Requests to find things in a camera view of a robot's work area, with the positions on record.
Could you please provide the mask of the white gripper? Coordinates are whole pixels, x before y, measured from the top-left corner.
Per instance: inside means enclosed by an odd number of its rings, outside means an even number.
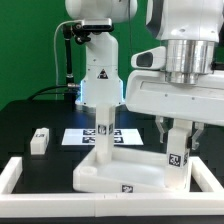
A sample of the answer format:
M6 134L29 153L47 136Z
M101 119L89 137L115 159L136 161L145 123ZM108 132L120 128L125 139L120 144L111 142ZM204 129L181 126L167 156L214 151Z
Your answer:
M168 134L166 117L194 121L191 148L197 150L204 123L224 126L224 72L202 75L196 85L187 85L166 82L163 72L135 70L128 78L126 106L156 116L161 143Z

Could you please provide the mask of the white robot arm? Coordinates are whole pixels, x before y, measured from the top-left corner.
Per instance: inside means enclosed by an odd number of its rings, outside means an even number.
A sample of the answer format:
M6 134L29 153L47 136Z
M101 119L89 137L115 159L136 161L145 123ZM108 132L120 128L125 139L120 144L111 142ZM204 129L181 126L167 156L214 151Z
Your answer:
M145 19L145 29L136 35L160 45L132 56L126 106L193 122L195 148L206 124L224 126L224 65L214 61L224 0L147 0Z

